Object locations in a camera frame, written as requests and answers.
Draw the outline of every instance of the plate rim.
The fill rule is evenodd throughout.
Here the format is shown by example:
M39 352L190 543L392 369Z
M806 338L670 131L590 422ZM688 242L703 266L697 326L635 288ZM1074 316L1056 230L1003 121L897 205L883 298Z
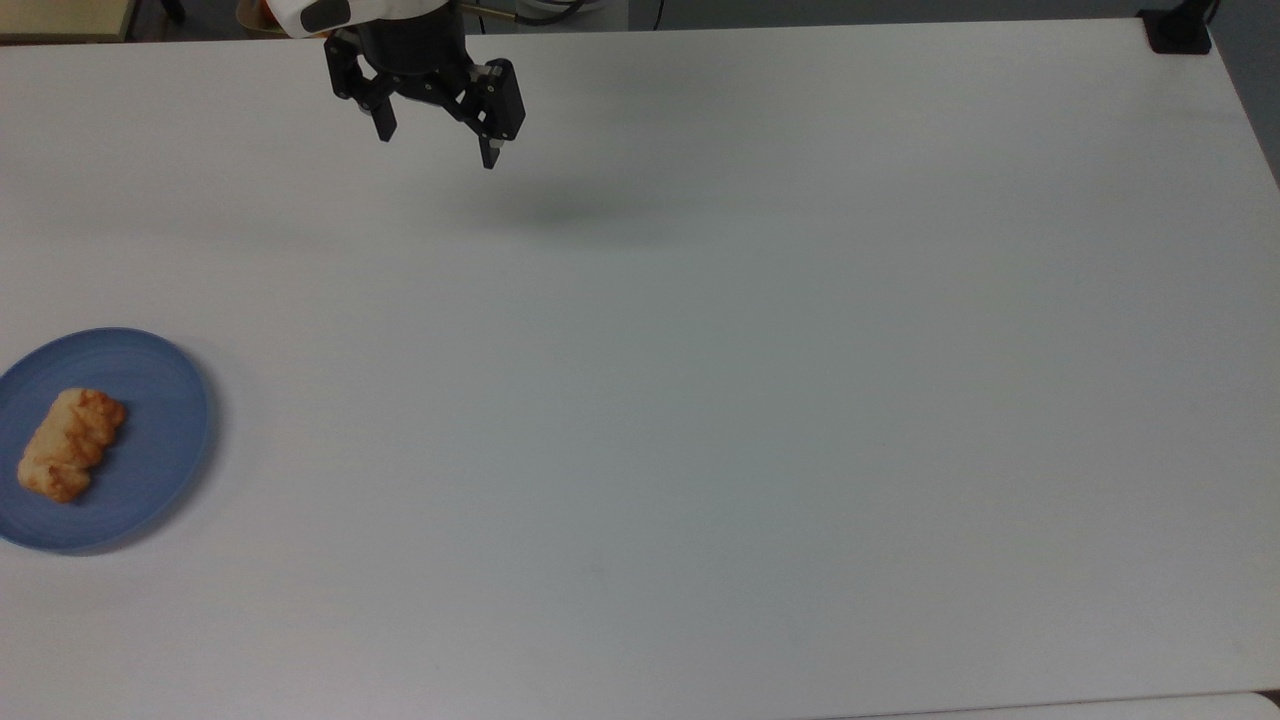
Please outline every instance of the plate rim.
M142 534L148 528L151 528L157 520L165 516L170 510L173 510L174 506L178 503L178 501L191 491L196 478L204 470L205 462L209 457L209 447L211 445L211 438L214 434L214 404L211 401L212 392L209 386L209 379L205 377L205 373L200 369L200 365L197 365L196 361L192 360L192 357L182 347L178 346L178 343L152 332L147 332L138 328L123 327L123 325L105 325L100 328L87 328L64 334L27 352L26 355L19 357L17 363L5 369L4 373L0 373L0 388L4 387L6 380L10 380L10 375L22 369L22 366L26 365L27 363L31 363L32 359L38 356L40 354L49 351L51 347L56 345L70 342L82 336L91 336L91 334L127 334L127 336L143 337L151 342L159 341L161 345L168 346L170 350L173 350L177 354L177 356L180 357L191 368L192 373L196 377L197 387L200 389L200 401L205 409L205 411L202 413L204 432L201 433L200 438L200 448L196 451L195 461L192 462L191 470L187 473L187 477L183 478L182 482L179 482L175 486L173 495L170 495L164 502L159 503L155 509L152 509L151 512L148 512L145 518L142 518L133 525L104 539L99 539L90 543L67 546L67 547L63 546L52 547L52 546L42 546L42 544L23 542L14 537L10 537L10 534L5 532L4 528L0 528L0 538L18 547L26 547L28 550L37 550L41 552L52 552L58 555L78 555L93 550L101 550L109 546L118 546L128 541L131 537Z

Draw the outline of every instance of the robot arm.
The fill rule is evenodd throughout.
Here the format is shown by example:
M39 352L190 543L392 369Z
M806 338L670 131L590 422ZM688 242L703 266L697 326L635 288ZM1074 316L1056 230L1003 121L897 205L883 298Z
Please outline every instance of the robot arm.
M269 0L293 37L332 31L325 59L333 92L355 100L384 142L396 132L390 96L439 105L475 132L493 168L515 140L525 105L509 60L477 65L467 55L456 0ZM374 77L360 67L364 55Z

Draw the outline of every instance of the white robot arm casing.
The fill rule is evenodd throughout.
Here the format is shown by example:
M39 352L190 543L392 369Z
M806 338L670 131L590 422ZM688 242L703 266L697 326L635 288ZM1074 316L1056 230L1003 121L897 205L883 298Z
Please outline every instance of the white robot arm casing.
M369 20L402 20L425 15L448 0L268 0L271 14L292 37Z

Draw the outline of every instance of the white table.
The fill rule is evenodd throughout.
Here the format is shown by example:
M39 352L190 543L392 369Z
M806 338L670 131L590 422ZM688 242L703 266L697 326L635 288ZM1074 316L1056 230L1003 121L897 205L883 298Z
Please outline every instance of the white table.
M1258 694L1229 693L931 712L897 717L902 720L1277 720L1280 710Z
M159 532L0 547L0 715L1280 687L1280 195L1216 54L471 50L529 108L494 172L406 101L379 143L319 42L0 49L0 366L140 327L221 415Z

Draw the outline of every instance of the baked bread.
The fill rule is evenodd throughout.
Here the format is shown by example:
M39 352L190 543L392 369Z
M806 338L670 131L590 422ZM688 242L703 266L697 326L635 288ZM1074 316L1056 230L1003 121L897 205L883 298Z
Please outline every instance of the baked bread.
M102 461L124 421L124 406L96 389L58 395L18 462L18 482L56 502L70 502L88 487L88 469Z

